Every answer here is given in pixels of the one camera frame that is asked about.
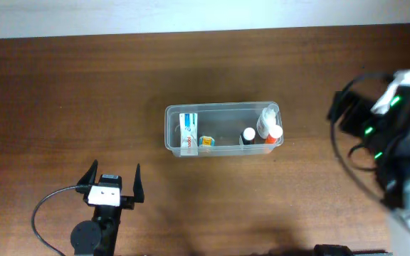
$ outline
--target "label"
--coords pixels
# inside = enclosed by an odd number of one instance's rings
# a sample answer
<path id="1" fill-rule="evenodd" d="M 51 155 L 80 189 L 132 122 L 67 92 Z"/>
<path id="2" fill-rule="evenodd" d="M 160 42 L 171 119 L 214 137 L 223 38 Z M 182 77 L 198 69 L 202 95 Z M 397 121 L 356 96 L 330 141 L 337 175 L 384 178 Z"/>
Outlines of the label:
<path id="1" fill-rule="evenodd" d="M 197 114 L 180 113 L 179 124 L 181 131 L 181 155 L 197 156 Z"/>
<path id="2" fill-rule="evenodd" d="M 199 139 L 199 146 L 214 146 L 214 139 L 207 136 L 202 136 Z"/>
<path id="3" fill-rule="evenodd" d="M 111 174 L 103 174 L 102 177 L 103 178 L 118 178 L 117 175 L 111 175 Z"/>
<path id="4" fill-rule="evenodd" d="M 88 194 L 88 204 L 93 206 L 118 207 L 121 204 L 120 189 L 104 186 L 92 186 Z"/>
<path id="5" fill-rule="evenodd" d="M 261 118 L 257 120 L 257 132 L 262 137 L 262 139 L 266 139 L 268 136 L 268 128 L 265 126 Z"/>

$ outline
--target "wooden table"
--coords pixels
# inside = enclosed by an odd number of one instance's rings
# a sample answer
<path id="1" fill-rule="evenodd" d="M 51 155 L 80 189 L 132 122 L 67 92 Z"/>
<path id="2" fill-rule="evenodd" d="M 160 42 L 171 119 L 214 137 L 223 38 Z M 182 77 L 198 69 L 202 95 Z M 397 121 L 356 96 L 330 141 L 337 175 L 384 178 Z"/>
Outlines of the wooden table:
<path id="1" fill-rule="evenodd" d="M 354 76 L 399 68 L 410 68 L 410 25 L 0 40 L 0 255 L 53 255 L 31 212 L 94 159 L 127 195 L 142 166 L 146 200 L 123 212 L 116 255 L 389 248 L 384 213 L 335 161 L 325 115 Z M 168 105 L 259 100 L 281 109 L 285 141 L 271 154 L 165 149 Z M 343 150 L 352 143 L 340 136 Z M 66 192 L 36 224 L 72 255 L 70 232 L 92 214 Z"/>

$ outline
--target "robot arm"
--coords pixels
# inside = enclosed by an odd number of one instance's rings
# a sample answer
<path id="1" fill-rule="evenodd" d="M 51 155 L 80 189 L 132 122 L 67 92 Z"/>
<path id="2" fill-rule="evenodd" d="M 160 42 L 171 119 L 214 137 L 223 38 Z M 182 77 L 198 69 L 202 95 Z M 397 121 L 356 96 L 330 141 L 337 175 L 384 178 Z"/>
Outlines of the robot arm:
<path id="1" fill-rule="evenodd" d="M 83 200 L 94 206 L 91 220 L 86 220 L 73 229 L 70 243 L 74 255 L 80 256 L 113 256 L 120 225 L 121 211 L 134 210 L 135 203 L 144 202 L 140 165 L 137 165 L 134 180 L 134 196 L 121 196 L 122 179 L 120 176 L 103 174 L 95 184 L 98 161 L 95 160 L 90 170 L 77 183 L 81 188 Z"/>
<path id="2" fill-rule="evenodd" d="M 390 213 L 392 250 L 395 255 L 410 256 L 410 70 L 377 77 L 390 82 L 377 102 L 349 91 L 354 83 L 366 77 L 353 80 L 342 92 L 337 92 L 328 116 L 332 143 L 335 143 L 334 124 L 341 118 L 341 131 L 360 138 L 362 147 L 374 156 L 375 178 L 384 191 L 384 198 L 376 200 Z M 335 153 L 342 160 L 337 149 Z M 346 163 L 340 163 L 349 172 Z M 371 198 L 377 198 L 367 188 L 363 190 Z"/>

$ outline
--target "plastic bin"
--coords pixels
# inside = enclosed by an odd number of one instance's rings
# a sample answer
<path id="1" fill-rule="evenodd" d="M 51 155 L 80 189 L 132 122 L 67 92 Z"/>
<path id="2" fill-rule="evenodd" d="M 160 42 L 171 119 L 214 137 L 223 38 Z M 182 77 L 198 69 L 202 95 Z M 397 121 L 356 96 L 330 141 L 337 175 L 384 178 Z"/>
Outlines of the plastic bin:
<path id="1" fill-rule="evenodd" d="M 265 140 L 257 134 L 257 120 L 263 109 L 275 102 L 238 102 L 213 103 L 196 105 L 172 105 L 165 110 L 164 142 L 168 150 L 177 157 L 181 156 L 180 149 L 180 113 L 197 113 L 198 133 L 200 136 L 211 136 L 215 146 L 199 146 L 198 156 L 236 156 L 251 154 L 268 154 L 275 147 L 284 142 L 284 135 L 275 144 L 264 144 Z M 281 115 L 278 111 L 276 123 L 282 126 Z M 256 130 L 256 143 L 241 146 L 240 133 L 247 127 Z"/>

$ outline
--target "black cable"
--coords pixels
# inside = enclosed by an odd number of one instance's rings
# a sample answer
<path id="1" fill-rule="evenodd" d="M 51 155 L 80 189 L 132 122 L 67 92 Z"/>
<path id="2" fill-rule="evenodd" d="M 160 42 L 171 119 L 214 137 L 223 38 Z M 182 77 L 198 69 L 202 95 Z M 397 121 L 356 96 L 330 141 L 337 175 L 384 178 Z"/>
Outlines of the black cable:
<path id="1" fill-rule="evenodd" d="M 360 143 L 360 144 L 358 144 L 358 145 L 353 146 L 353 147 L 349 150 L 349 152 L 347 153 L 347 159 L 348 159 L 349 162 L 351 163 L 352 168 L 357 169 L 357 170 L 359 170 L 359 171 L 366 171 L 366 172 L 376 171 L 376 168 L 374 168 L 374 167 L 361 167 L 361 166 L 356 165 L 356 163 L 353 162 L 353 160 L 352 160 L 352 155 L 353 155 L 353 153 L 356 152 L 356 150 L 358 150 L 358 149 L 363 149 L 363 148 L 364 148 L 364 144 L 363 144 L 363 143 Z"/>
<path id="2" fill-rule="evenodd" d="M 49 199 L 50 197 L 56 195 L 57 193 L 64 192 L 64 191 L 68 191 L 68 190 L 70 190 L 70 189 L 85 188 L 85 187 L 88 187 L 88 186 L 69 186 L 69 187 L 67 187 L 67 188 L 62 188 L 62 189 L 59 189 L 59 190 L 57 190 L 57 191 L 51 193 L 50 195 L 44 197 L 44 198 L 37 204 L 37 206 L 34 208 L 33 215 L 31 216 L 31 228 L 33 229 L 34 235 L 36 235 L 36 237 L 37 237 L 46 247 L 52 249 L 54 252 L 56 252 L 57 254 L 59 254 L 59 255 L 61 255 L 61 256 L 65 256 L 65 254 L 62 253 L 60 250 L 54 248 L 54 246 L 52 246 L 51 244 L 49 244 L 47 241 L 45 241 L 45 240 L 41 237 L 41 235 L 39 234 L 39 232 L 37 232 L 36 224 L 34 223 L 34 219 L 35 219 L 35 217 L 36 217 L 36 213 L 37 213 L 37 211 L 39 210 L 39 208 L 42 206 L 42 204 L 45 203 L 45 201 L 47 201 L 47 199 Z"/>
<path id="3" fill-rule="evenodd" d="M 345 160 L 342 158 L 342 155 L 340 153 L 340 150 L 338 149 L 338 145 L 336 142 L 336 134 L 335 134 L 335 124 L 337 122 L 337 111 L 338 111 L 338 105 L 344 98 L 344 96 L 350 91 L 350 88 L 354 86 L 357 82 L 361 82 L 363 80 L 367 79 L 380 79 L 380 80 L 389 80 L 387 78 L 391 77 L 391 75 L 385 74 L 385 73 L 370 73 L 366 75 L 360 75 L 347 83 L 347 85 L 342 89 L 340 95 L 338 98 L 333 102 L 332 104 L 332 109 L 330 111 L 330 140 L 332 142 L 332 148 L 335 153 L 336 158 L 338 159 L 338 162 L 341 164 L 341 167 L 345 170 L 346 174 L 355 182 L 357 187 L 371 200 L 374 202 L 380 204 L 384 210 L 388 211 L 390 213 L 390 216 L 398 223 L 400 224 L 407 233 L 410 234 L 410 225 L 406 222 L 406 220 L 397 214 L 394 210 L 391 210 L 391 208 L 384 204 L 382 202 L 382 199 L 379 198 L 378 195 L 376 195 L 373 191 L 371 191 L 360 179 L 355 175 L 355 173 L 349 168 L 349 166 L 346 164 Z M 393 145 L 396 144 L 397 138 L 393 140 Z"/>

